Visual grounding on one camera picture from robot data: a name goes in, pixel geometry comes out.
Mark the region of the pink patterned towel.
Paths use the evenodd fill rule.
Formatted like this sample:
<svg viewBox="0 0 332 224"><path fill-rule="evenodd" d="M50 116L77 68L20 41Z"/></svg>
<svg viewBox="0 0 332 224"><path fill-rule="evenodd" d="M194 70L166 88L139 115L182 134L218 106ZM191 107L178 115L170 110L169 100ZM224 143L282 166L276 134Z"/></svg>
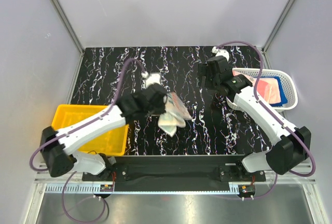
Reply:
<svg viewBox="0 0 332 224"><path fill-rule="evenodd" d="M260 78L258 81L257 92L264 98L266 102L269 101L271 86L267 82L267 78Z"/></svg>

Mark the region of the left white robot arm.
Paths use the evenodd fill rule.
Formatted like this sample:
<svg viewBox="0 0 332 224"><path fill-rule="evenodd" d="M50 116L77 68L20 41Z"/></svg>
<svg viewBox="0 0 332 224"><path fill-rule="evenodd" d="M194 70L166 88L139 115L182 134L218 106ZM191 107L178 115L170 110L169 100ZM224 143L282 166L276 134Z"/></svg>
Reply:
<svg viewBox="0 0 332 224"><path fill-rule="evenodd" d="M89 141L130 121L146 115L165 113L167 92L153 83L146 89L116 99L113 104L97 114L66 128L43 129L40 153L51 177L60 177L70 171L86 172L100 180L112 175L106 155L79 151Z"/></svg>

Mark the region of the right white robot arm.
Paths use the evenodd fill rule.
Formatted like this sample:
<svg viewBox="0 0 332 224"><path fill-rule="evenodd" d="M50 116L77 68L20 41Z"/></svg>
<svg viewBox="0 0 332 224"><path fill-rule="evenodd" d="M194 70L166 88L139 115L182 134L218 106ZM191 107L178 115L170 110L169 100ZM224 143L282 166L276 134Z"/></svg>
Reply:
<svg viewBox="0 0 332 224"><path fill-rule="evenodd" d="M309 157L311 132L298 128L274 110L254 89L243 74L234 75L223 56L199 63L197 87L217 91L245 111L264 131L272 148L244 157L236 167L236 176L248 180L254 172L272 170L278 175L291 172Z"/></svg>

